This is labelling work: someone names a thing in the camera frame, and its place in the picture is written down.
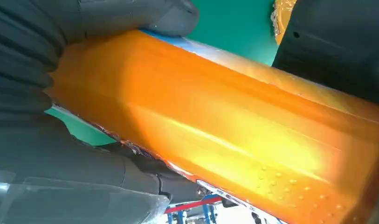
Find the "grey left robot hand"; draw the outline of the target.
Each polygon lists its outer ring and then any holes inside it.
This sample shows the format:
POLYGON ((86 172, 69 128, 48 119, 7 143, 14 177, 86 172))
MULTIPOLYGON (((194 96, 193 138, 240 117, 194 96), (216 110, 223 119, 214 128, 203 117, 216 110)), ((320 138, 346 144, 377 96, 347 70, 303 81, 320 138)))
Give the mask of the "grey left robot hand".
POLYGON ((299 0, 272 66, 379 104, 379 0, 299 0))

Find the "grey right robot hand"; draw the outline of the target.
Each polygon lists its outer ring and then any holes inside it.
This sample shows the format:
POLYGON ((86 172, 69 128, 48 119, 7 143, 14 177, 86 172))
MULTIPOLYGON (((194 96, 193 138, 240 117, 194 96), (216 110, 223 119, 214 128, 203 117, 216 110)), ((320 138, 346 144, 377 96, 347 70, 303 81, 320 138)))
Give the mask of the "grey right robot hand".
POLYGON ((45 89, 65 48, 147 29, 186 36, 189 0, 0 0, 0 224, 141 224, 199 185, 118 143, 71 135, 45 89))

